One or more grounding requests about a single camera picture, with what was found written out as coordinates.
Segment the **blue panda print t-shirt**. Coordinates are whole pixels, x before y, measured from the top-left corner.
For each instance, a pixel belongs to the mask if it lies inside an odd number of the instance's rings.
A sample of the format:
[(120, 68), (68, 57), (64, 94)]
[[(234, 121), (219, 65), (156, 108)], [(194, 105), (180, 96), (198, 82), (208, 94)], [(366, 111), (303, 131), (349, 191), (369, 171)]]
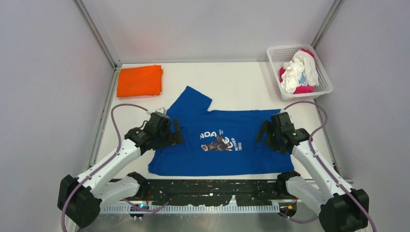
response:
[(155, 151), (148, 165), (160, 176), (223, 176), (283, 173), (294, 169), (290, 155), (256, 142), (261, 125), (277, 109), (209, 110), (212, 100), (186, 87), (167, 110), (179, 122), (183, 142)]

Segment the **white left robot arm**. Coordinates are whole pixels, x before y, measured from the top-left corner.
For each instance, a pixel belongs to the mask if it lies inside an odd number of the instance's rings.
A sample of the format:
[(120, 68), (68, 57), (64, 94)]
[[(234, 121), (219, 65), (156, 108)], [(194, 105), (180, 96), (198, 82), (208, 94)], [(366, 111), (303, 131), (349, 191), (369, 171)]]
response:
[(76, 177), (65, 176), (59, 187), (58, 208), (79, 228), (88, 227), (100, 211), (128, 197), (143, 200), (149, 181), (137, 172), (111, 183), (114, 176), (149, 150), (183, 143), (179, 121), (153, 112), (143, 128), (130, 129), (119, 145), (99, 163)]

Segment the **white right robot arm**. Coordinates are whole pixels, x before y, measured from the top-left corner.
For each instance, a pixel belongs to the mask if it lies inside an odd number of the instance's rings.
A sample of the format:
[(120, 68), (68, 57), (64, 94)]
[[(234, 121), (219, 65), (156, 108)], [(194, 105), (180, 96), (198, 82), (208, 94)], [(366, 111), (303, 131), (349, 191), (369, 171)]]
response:
[(346, 182), (322, 157), (305, 129), (296, 129), (288, 113), (278, 113), (265, 120), (256, 137), (260, 142), (283, 155), (290, 154), (308, 171), (314, 184), (298, 172), (277, 176), (276, 192), (282, 198), (294, 196), (316, 213), (326, 232), (355, 232), (366, 228), (369, 219), (369, 196)]

